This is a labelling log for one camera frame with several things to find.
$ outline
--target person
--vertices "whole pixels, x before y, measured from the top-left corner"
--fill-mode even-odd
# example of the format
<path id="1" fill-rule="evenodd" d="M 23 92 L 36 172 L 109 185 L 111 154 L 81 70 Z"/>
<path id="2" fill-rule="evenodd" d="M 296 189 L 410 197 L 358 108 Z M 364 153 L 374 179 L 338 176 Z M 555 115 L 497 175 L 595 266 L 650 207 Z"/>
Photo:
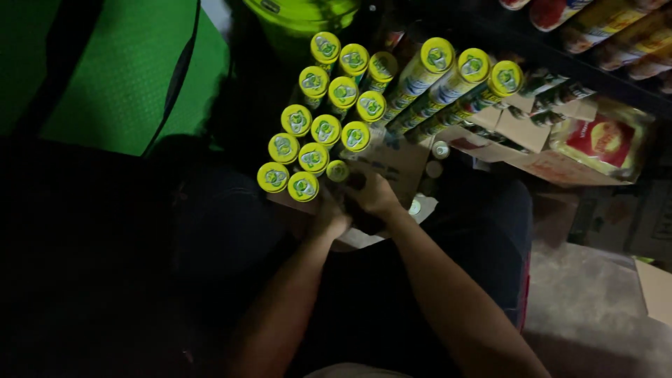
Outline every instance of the person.
<path id="1" fill-rule="evenodd" d="M 295 248 L 252 178 L 197 169 L 178 196 L 176 246 L 201 329 L 190 346 L 198 374 L 549 377 L 519 330 L 530 195 L 482 171 L 453 178 L 420 226 L 388 181 L 366 172 L 364 188 L 346 194 L 391 238 L 338 253 L 331 244 L 351 218 L 323 186 Z"/>

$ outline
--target green bucket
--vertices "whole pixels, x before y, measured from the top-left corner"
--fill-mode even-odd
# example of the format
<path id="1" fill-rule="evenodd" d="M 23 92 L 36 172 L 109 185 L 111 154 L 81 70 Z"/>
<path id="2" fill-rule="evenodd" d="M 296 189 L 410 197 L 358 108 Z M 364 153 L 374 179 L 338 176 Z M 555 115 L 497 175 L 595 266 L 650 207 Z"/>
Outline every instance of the green bucket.
<path id="1" fill-rule="evenodd" d="M 310 39 L 317 32 L 338 33 L 352 23 L 358 0 L 243 0 L 259 18 L 269 44 L 290 66 L 310 60 Z"/>

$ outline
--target black strap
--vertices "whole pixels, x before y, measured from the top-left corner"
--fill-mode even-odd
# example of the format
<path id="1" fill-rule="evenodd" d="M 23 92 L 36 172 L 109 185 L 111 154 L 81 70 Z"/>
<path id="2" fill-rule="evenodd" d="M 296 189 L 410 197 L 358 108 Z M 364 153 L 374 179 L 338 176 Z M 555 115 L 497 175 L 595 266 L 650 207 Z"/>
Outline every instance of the black strap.
<path id="1" fill-rule="evenodd" d="M 17 120 L 13 137 L 40 133 L 67 89 L 102 9 L 103 0 L 61 1 L 46 36 L 46 77 Z"/>
<path id="2" fill-rule="evenodd" d="M 177 59 L 175 64 L 175 69 L 173 70 L 173 76 L 170 79 L 170 84 L 168 85 L 168 92 L 166 93 L 165 105 L 163 106 L 163 119 L 159 123 L 159 127 L 154 132 L 152 139 L 147 144 L 147 147 L 142 153 L 142 157 L 146 157 L 149 151 L 151 150 L 152 145 L 161 134 L 163 127 L 168 121 L 170 113 L 173 111 L 177 97 L 179 96 L 179 91 L 182 89 L 184 84 L 184 78 L 187 76 L 187 71 L 189 71 L 189 64 L 192 61 L 192 55 L 194 54 L 194 45 L 196 44 L 196 34 L 198 33 L 198 19 L 201 14 L 201 0 L 196 1 L 196 16 L 194 18 L 194 30 L 192 31 L 192 37 L 189 38 L 187 44 L 182 49 L 182 53 Z"/>

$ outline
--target concrete floor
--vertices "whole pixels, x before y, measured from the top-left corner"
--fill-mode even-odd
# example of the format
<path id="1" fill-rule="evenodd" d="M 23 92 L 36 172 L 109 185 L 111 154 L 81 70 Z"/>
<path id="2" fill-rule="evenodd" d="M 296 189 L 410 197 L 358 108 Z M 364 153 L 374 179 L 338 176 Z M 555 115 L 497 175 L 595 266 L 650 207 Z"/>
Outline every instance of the concrete floor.
<path id="1" fill-rule="evenodd" d="M 524 336 L 554 378 L 672 377 L 672 328 L 646 315 L 635 271 L 577 245 L 532 251 Z"/>

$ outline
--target shelf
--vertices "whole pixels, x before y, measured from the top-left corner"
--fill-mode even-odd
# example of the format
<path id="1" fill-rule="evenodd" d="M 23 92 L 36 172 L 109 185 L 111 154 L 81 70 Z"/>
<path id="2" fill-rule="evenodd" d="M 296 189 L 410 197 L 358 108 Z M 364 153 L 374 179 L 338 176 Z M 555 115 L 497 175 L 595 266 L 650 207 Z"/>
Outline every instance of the shelf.
<path id="1" fill-rule="evenodd" d="M 672 120 L 672 99 L 658 91 L 658 79 L 635 81 L 625 69 L 604 71 L 593 62 L 594 49 L 578 55 L 566 52 L 558 29 L 543 33 L 532 25 L 529 6 L 509 11 L 497 0 L 416 0 L 410 4 L 416 16 L 439 26 L 449 39 L 468 38 L 467 43 L 475 47 L 513 51 L 614 100 Z"/>

